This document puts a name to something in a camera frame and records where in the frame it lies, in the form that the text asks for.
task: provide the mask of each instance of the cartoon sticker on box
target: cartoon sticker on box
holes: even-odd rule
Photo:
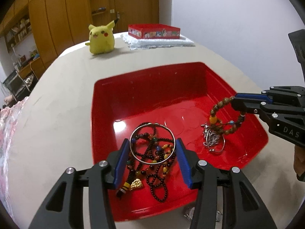
[[[165,30],[165,28],[162,30],[162,36],[166,37],[166,30]]]

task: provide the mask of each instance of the pile of jewelry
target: pile of jewelry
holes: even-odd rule
[[[205,123],[201,125],[203,127],[203,145],[209,149],[209,152],[221,153],[225,148],[225,138],[224,135],[229,135],[237,131],[238,128],[245,121],[245,112],[241,112],[238,116],[238,119],[235,121],[229,121],[228,123],[222,123],[222,121],[216,117],[216,112],[223,108],[225,105],[228,105],[234,96],[230,98],[225,97],[222,101],[218,102],[213,106],[210,111],[209,124]],[[231,128],[224,129],[224,126],[231,125]],[[215,146],[219,144],[220,137],[223,138],[223,145],[220,150],[216,150]]]
[[[153,133],[149,134],[146,132],[138,134],[143,127],[151,127]],[[158,138],[156,127],[162,127],[170,132],[172,139]],[[147,145],[147,148],[145,152],[141,154],[137,152],[135,148],[137,144],[141,145],[143,143]],[[132,133],[130,150],[127,161],[129,175],[124,185],[117,191],[116,196],[121,197],[127,190],[141,188],[143,186],[141,179],[145,178],[153,197],[159,202],[164,202],[168,195],[164,181],[176,157],[175,138],[173,133],[163,125],[144,122]],[[163,198],[159,198],[155,194],[155,189],[158,187],[163,187],[164,189]]]

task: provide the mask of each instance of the human hand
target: human hand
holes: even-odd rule
[[[305,172],[305,148],[297,145],[294,146],[293,168],[298,176],[301,176]]]

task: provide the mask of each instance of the blue gripper pad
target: blue gripper pad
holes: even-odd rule
[[[126,162],[128,159],[128,154],[129,154],[129,140],[125,139],[123,141],[123,144],[121,146],[121,149],[119,150],[119,152],[121,153],[121,155],[119,156],[119,160],[114,168],[114,181],[113,181],[113,185],[115,186],[115,188],[117,189],[122,181],[123,178],[123,174],[125,171],[125,167],[126,167]]]
[[[237,93],[235,95],[236,98],[244,98],[249,100],[260,100],[265,101],[268,104],[272,104],[273,100],[268,97],[268,95],[265,94],[250,94],[250,93]]]
[[[185,146],[182,142],[182,140],[179,138],[176,140],[176,153],[177,153],[177,159],[179,163],[179,167],[182,173],[183,181],[188,186],[188,188],[191,188],[193,186],[192,181],[192,170],[189,165],[189,162],[187,160],[187,157],[185,155]]]

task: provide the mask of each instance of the floral tablecloth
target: floral tablecloth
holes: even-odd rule
[[[9,158],[10,147],[12,146],[12,137],[16,130],[17,118],[27,99],[28,97],[13,107],[6,107],[0,111],[0,200],[11,217],[13,217],[13,212],[10,206],[7,160]]]

